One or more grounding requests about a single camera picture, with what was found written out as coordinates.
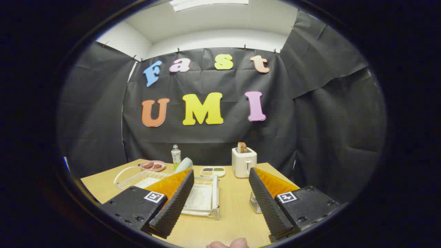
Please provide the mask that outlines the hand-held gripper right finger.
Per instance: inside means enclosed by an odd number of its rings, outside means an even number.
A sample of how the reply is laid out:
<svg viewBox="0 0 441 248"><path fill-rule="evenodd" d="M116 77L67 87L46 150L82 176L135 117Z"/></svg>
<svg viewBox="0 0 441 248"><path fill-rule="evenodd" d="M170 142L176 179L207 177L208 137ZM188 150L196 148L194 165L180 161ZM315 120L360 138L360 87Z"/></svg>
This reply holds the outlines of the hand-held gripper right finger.
<svg viewBox="0 0 441 248"><path fill-rule="evenodd" d="M271 241L279 241L326 220L340 204L313 186L299 188L259 168L249 171Z"/></svg>

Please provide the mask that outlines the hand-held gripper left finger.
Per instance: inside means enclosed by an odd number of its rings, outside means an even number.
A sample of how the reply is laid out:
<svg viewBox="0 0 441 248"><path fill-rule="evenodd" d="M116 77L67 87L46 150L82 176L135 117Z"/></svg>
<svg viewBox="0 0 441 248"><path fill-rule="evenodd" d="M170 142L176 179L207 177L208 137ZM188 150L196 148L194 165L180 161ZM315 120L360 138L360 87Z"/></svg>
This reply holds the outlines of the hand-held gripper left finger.
<svg viewBox="0 0 441 248"><path fill-rule="evenodd" d="M130 186L102 204L117 221L166 239L172 232L194 185L192 168L148 187Z"/></svg>

